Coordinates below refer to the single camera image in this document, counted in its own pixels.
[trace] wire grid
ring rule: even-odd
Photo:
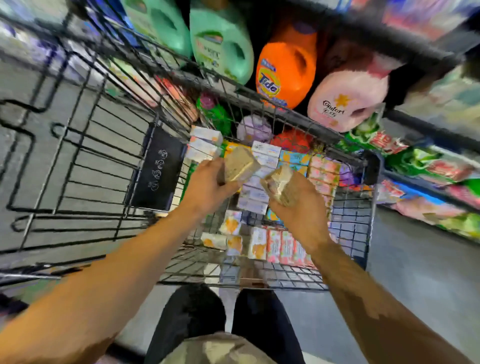
[[[128,200],[128,191],[136,188],[135,176],[142,168],[156,128],[162,128],[187,142],[193,118],[186,111],[185,105],[193,104],[193,100],[202,91],[208,91],[218,101],[226,104],[234,117],[228,140],[240,142],[235,133],[240,120],[246,115],[257,114],[270,121],[275,134],[287,129],[303,131],[317,142],[324,143],[328,156],[349,163],[355,170],[365,167],[365,160],[331,147],[341,138],[338,133],[284,109],[128,28],[110,22],[100,9],[93,11],[97,23],[90,18],[91,25],[99,32],[93,40],[69,30],[69,22],[74,17],[71,13],[65,18],[61,29],[49,27],[48,24],[26,24],[0,14],[0,18],[12,25],[51,42],[51,52],[39,68],[29,98],[12,97],[0,101],[2,111],[8,111],[11,107],[21,110],[20,119],[9,118],[5,112],[0,118],[2,127],[14,132],[13,141],[3,161],[0,183],[12,167],[15,153],[22,155],[6,208],[28,214],[17,214],[14,217],[12,230],[21,233],[22,237],[19,246],[0,251],[7,259],[10,254],[28,251],[121,242],[144,229],[149,215],[131,205],[131,194]],[[114,40],[112,27],[131,32],[138,44],[143,44],[144,47],[133,47],[122,36],[122,32],[117,32],[121,42]],[[58,69],[52,70],[52,61],[58,53],[64,55],[63,62]],[[165,53],[169,53],[175,60],[187,63],[188,72],[169,67],[162,56]],[[74,59],[86,69],[79,82],[72,82],[66,74],[70,61]],[[119,60],[128,61],[131,68]],[[93,75],[100,82],[92,86]],[[189,93],[173,97],[163,81],[165,79],[189,89]],[[71,105],[64,105],[62,99],[67,92],[72,95]],[[69,112],[62,115],[62,118],[52,118],[52,113],[56,116],[59,103]],[[57,121],[38,125],[33,120],[38,116]],[[204,122],[213,125],[207,118],[204,118]],[[48,152],[51,160],[48,164],[37,160],[42,155],[44,145],[50,146]],[[30,166],[39,163],[45,166],[45,176],[41,180],[38,176],[30,178]],[[182,166],[175,191],[177,202],[180,200],[188,167],[189,163]],[[31,191],[38,192],[36,198],[29,197],[27,192]],[[333,211],[334,218],[338,221],[332,222],[332,231],[338,232],[342,246],[352,257],[363,255],[365,259],[373,217],[372,200],[351,199],[347,192],[344,200],[336,201],[335,204],[337,202],[341,202],[342,206]],[[261,221],[266,223],[261,216],[248,214],[246,218],[247,225],[256,225]],[[216,213],[208,217],[203,226],[213,232],[218,229],[221,220],[221,212]],[[316,270],[272,265],[244,257],[225,257],[222,252],[199,246],[195,234],[193,237],[175,255],[159,282],[178,284],[203,280],[211,285],[237,287],[248,282],[258,286],[261,279],[271,288],[325,289]],[[69,265],[68,262],[79,260],[84,263],[97,256],[103,255],[84,256],[64,263]],[[9,269],[23,272],[25,268],[21,262],[24,261],[10,264]]]

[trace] leg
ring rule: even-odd
[[[246,338],[277,364],[305,364],[285,308],[273,291],[240,292],[235,302],[232,334]]]
[[[158,364],[182,341],[225,330],[225,308],[206,284],[178,288],[168,300],[144,364]]]

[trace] metal wire basket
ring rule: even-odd
[[[183,152],[191,124],[200,116],[203,125],[214,127],[213,120],[197,115],[194,100],[203,91],[235,119],[226,139],[240,142],[235,133],[240,120],[256,114],[269,120],[274,133],[306,133],[364,183],[376,183],[376,156],[336,150],[340,134],[133,32],[115,9],[118,18],[111,19],[92,6],[74,8],[82,21],[68,10],[55,25],[0,13],[3,22],[46,49],[40,59],[1,50],[0,125],[6,138],[0,203],[6,208],[0,285],[59,279],[103,258],[159,218],[159,211],[164,216],[175,208],[190,167]],[[85,24],[94,31],[85,32]],[[332,210],[330,231],[363,268],[374,195],[341,187]],[[159,284],[327,289],[317,270],[230,257],[202,246],[201,233],[216,233],[229,205],[234,199],[191,233]],[[242,218],[251,226],[269,223],[248,212]]]

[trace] forearm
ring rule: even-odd
[[[330,241],[312,259],[370,364],[470,363]]]
[[[0,333],[2,363],[94,362],[135,315],[200,217],[178,207],[118,250],[73,274]]]

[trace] person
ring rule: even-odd
[[[240,187],[217,184],[222,165],[221,158],[200,163],[184,199],[166,218],[67,277],[11,321],[0,333],[0,362],[94,363],[135,315],[189,232]],[[292,178],[297,202],[284,207],[271,199],[270,207],[311,254],[367,361],[470,363],[331,240],[322,197],[301,174]],[[205,285],[183,286],[162,312],[146,363],[304,363],[272,291],[243,289],[232,334],[224,327],[220,299]]]

